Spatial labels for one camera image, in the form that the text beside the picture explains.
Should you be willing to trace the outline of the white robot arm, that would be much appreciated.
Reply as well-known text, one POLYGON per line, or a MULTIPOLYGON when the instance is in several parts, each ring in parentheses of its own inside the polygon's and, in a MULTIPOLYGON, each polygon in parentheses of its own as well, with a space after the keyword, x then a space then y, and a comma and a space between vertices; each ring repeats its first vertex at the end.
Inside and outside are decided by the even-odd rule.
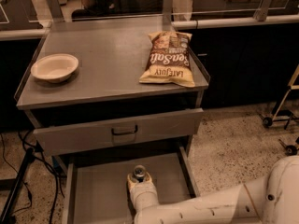
POLYGON ((127 176, 127 185, 134 224, 299 224, 298 156, 277 161, 259 179, 179 203, 159 203, 143 166, 127 176))

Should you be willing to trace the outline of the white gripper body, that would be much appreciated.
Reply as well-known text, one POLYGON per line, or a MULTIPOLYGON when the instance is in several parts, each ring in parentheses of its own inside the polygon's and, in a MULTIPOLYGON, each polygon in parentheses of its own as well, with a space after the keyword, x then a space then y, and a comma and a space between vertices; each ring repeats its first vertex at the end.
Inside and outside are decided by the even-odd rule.
POLYGON ((152 182, 130 183, 130 199, 136 212, 158 205, 158 194, 152 182))

